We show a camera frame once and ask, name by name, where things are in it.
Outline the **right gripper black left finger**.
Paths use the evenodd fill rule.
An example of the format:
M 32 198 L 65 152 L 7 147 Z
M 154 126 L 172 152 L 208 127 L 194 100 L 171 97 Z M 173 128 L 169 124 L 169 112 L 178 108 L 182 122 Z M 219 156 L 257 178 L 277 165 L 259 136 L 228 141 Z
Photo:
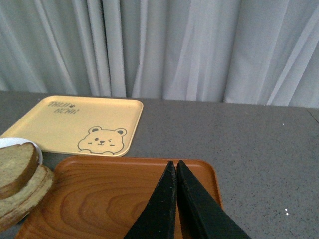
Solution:
M 126 239 L 172 239 L 175 232 L 177 179 L 169 161 L 145 209 L 131 226 Z

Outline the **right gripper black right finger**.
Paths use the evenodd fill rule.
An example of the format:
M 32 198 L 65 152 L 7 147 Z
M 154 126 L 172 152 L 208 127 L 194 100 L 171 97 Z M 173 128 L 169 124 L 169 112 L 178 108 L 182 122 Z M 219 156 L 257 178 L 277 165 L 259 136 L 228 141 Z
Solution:
M 250 238 L 222 210 L 182 160 L 177 164 L 177 205 L 185 238 Z

